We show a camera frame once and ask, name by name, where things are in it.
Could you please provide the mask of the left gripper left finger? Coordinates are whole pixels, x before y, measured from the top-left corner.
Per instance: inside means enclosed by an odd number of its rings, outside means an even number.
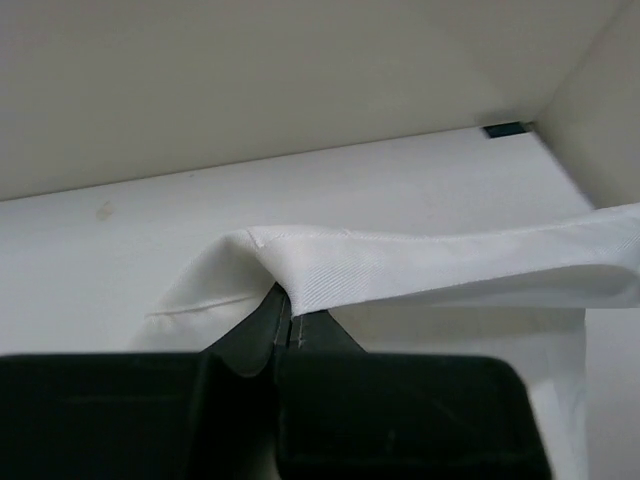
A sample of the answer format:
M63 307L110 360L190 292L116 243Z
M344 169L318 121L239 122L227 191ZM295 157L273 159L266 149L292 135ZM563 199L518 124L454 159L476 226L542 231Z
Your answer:
M290 327L289 297L275 284L253 312L203 354L213 355L235 375L255 377L269 365L279 345L287 344Z

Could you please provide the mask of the white pleated skirt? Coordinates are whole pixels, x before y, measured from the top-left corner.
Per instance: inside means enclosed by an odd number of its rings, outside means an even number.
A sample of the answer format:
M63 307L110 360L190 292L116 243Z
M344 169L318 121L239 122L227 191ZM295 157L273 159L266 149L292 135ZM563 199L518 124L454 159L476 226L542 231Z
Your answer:
M305 327L328 310L375 350L508 361L529 388L555 477L585 479L585 313L638 306L639 208L463 235L299 225L232 231L175 281L132 346L201 351L275 285Z

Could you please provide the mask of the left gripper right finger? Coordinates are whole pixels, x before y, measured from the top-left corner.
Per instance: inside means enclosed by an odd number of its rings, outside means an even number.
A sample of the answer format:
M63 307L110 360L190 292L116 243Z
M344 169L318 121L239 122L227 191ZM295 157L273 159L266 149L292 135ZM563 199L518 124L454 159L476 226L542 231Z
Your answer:
M296 351L364 352L328 311L294 317L291 320L288 348Z

